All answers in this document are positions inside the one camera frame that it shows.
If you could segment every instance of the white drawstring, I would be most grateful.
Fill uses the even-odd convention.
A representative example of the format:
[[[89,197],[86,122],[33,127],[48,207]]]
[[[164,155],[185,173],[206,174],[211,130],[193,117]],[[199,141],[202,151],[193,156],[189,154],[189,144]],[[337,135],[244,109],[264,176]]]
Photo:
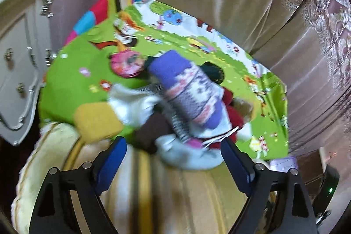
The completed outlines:
[[[203,148],[207,148],[209,145],[211,145],[212,143],[217,143],[217,142],[222,142],[222,140],[224,138],[227,138],[229,137],[230,135],[232,135],[235,131],[237,131],[239,129],[239,126],[235,127],[234,129],[228,131],[226,134],[224,135],[220,135],[220,136],[217,136],[215,138],[212,138],[212,139],[208,139],[204,142],[202,142],[202,145],[205,145]]]

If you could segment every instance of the pink curtain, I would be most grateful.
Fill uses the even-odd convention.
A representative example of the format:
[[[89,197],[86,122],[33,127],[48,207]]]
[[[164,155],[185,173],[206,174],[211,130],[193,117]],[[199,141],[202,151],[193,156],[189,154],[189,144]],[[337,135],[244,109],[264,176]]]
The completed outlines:
[[[54,0],[51,31],[60,49],[96,0]],[[271,68],[287,84],[289,142],[294,155],[321,146],[341,175],[321,233],[350,200],[350,58],[348,0],[159,0],[196,16]]]

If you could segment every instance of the bolt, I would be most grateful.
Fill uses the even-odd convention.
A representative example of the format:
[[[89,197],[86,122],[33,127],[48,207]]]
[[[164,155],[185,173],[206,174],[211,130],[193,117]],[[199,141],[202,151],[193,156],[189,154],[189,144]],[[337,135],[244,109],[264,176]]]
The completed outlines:
[[[263,171],[265,166],[263,164],[261,164],[261,163],[258,163],[258,164],[255,165],[255,168],[257,170],[259,170],[259,171]]]
[[[82,166],[83,169],[89,169],[93,164],[91,162],[85,162]]]
[[[297,169],[292,168],[290,169],[290,173],[292,173],[294,176],[297,176],[299,172],[297,171]]]
[[[54,175],[54,174],[56,174],[57,173],[57,168],[51,168],[50,170],[49,170],[49,174],[50,175]]]

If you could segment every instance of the blue gripper pad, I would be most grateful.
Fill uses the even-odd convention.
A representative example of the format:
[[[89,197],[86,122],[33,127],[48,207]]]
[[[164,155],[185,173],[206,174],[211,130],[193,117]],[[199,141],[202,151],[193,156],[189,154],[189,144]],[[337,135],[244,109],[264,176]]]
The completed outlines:
[[[127,142],[123,137],[117,137],[115,142],[113,142],[108,150],[104,152],[107,152],[107,157],[105,163],[97,174],[97,183],[95,185],[95,192],[97,195],[101,195],[103,191],[107,191],[111,185],[113,178],[127,153]]]
[[[226,139],[222,141],[220,150],[236,186],[242,193],[250,196],[252,192],[251,182],[254,179],[254,175],[250,174],[240,157],[246,155],[247,158],[244,157],[244,159],[249,159],[247,161],[249,165],[253,165],[252,160],[247,154],[241,153],[233,142],[228,142]]]

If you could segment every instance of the purple patterned sock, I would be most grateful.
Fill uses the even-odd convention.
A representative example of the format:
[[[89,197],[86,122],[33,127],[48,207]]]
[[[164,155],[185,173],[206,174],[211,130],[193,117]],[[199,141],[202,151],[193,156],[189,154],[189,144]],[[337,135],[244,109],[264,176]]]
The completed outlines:
[[[170,50],[149,66],[166,90],[166,97],[186,118],[214,129],[222,117],[219,94],[207,75],[193,62]]]

